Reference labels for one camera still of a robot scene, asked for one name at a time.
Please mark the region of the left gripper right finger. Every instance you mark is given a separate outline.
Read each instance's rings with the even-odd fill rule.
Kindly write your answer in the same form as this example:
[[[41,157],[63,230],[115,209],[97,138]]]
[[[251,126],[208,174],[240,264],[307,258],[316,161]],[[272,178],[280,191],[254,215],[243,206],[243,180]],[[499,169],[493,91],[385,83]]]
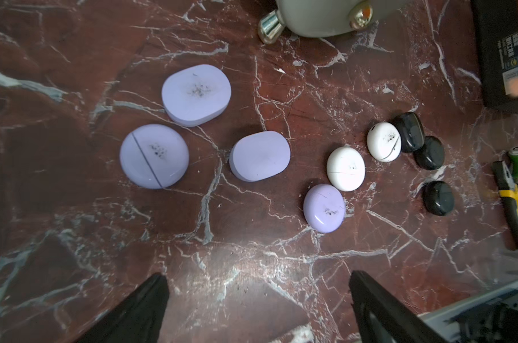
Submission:
[[[362,342],[446,341],[367,272],[352,272],[349,287]]]

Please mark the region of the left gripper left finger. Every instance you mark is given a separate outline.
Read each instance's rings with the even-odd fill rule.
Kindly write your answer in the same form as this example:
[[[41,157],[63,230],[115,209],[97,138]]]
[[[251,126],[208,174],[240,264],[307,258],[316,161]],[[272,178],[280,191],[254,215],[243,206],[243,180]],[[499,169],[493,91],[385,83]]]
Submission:
[[[167,278],[154,273],[77,342],[157,342],[170,292]]]

